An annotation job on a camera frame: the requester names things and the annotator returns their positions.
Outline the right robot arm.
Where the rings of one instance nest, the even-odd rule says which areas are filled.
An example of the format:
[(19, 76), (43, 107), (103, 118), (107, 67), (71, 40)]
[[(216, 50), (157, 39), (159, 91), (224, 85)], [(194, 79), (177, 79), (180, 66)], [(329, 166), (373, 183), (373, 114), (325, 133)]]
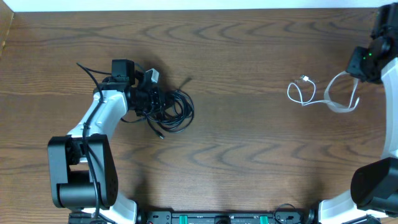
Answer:
[(397, 216), (397, 3), (379, 7), (369, 46), (354, 49), (345, 73), (355, 85), (383, 86), (384, 148), (379, 161), (356, 170), (349, 190), (318, 203), (310, 223), (379, 223)]

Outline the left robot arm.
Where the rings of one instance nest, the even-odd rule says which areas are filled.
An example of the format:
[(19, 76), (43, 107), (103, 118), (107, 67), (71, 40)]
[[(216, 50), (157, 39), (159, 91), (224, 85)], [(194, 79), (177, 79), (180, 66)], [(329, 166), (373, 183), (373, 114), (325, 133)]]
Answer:
[(132, 60), (112, 61), (95, 82), (93, 102), (81, 121), (47, 145), (53, 204), (71, 212), (69, 223), (146, 223), (137, 203), (119, 192), (110, 140), (120, 120), (134, 110), (145, 116), (163, 106), (159, 72), (139, 71)]

